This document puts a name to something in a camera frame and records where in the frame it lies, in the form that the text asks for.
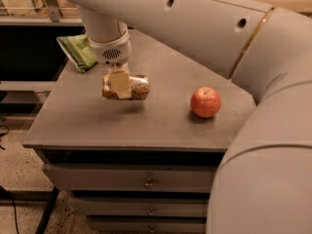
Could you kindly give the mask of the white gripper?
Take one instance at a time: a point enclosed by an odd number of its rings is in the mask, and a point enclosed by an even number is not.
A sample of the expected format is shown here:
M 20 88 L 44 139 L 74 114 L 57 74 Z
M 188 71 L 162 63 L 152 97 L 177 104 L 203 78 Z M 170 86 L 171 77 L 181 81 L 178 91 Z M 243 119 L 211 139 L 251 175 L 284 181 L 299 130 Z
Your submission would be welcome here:
M 131 97 L 130 73 L 126 64 L 131 52 L 132 45 L 130 34 L 126 31 L 123 35 L 107 43 L 96 42 L 89 39 L 95 57 L 99 63 L 113 64 L 108 68 L 108 79 L 111 89 L 119 99 Z

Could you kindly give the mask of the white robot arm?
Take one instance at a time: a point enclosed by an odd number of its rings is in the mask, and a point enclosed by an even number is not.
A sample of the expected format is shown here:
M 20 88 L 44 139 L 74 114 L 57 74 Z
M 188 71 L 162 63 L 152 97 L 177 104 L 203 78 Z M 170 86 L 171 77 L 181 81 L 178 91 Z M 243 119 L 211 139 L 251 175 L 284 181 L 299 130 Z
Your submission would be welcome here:
M 214 177 L 207 234 L 312 234 L 311 19 L 254 0 L 69 0 L 231 80 L 258 106 Z

